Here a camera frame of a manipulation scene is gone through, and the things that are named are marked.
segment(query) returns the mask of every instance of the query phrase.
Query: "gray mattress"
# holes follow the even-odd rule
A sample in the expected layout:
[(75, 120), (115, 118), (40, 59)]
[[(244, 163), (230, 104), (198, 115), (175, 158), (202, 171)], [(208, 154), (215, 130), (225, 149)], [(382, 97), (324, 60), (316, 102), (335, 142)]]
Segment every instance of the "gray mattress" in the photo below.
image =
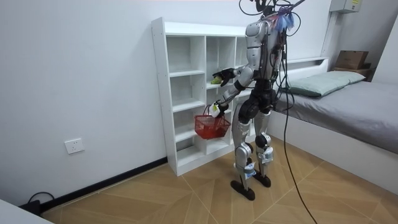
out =
[[(394, 85), (359, 82), (320, 99), (294, 95), (289, 116), (398, 154), (397, 90)], [(283, 96), (278, 110), (286, 108)]]

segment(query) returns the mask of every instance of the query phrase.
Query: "red plastic basket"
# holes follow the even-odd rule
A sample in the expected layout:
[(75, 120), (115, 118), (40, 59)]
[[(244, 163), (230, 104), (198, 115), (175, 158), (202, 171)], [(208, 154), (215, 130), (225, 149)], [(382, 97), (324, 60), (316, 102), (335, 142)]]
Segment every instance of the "red plastic basket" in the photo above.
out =
[(212, 115), (206, 115), (206, 109), (203, 115), (195, 116), (195, 132), (203, 139), (224, 137), (231, 123), (224, 116), (214, 118)]

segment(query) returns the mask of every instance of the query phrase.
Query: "green object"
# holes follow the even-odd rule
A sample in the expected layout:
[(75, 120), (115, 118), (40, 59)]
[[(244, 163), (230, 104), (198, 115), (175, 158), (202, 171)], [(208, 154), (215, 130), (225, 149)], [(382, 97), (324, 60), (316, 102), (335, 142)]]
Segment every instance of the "green object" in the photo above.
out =
[(290, 91), (293, 94), (319, 98), (365, 79), (355, 72), (326, 72), (308, 78), (300, 78), (290, 82)]
[(215, 77), (212, 81), (211, 84), (221, 84), (223, 82), (223, 80), (221, 79), (221, 77)]

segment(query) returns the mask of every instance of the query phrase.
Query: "bed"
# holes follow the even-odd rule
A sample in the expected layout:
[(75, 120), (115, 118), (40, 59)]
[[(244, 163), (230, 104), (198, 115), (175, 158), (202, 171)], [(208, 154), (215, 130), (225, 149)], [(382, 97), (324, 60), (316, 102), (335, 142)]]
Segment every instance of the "bed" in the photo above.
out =
[[(289, 115), (398, 154), (396, 89), (394, 85), (359, 82), (320, 99), (295, 95)], [(283, 94), (277, 109), (285, 107)]]
[[(289, 79), (324, 73), (328, 59), (296, 60)], [(398, 194), (398, 95), (394, 86), (359, 82), (319, 100), (295, 97), (286, 141)], [(285, 108), (281, 98), (277, 109)], [(267, 133), (284, 138), (286, 116), (272, 111)]]

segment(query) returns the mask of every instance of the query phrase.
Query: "white bed frame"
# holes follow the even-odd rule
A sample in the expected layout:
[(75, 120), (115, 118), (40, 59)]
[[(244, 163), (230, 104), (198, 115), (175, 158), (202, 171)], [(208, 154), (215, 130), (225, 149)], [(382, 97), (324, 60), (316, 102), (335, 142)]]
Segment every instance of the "white bed frame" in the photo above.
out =
[[(289, 79), (323, 73), (327, 64), (325, 59), (318, 66), (293, 69), (289, 72)], [(284, 114), (273, 111), (267, 133), (283, 139), (285, 120)], [(286, 141), (398, 194), (398, 154), (293, 117), (289, 117)]]

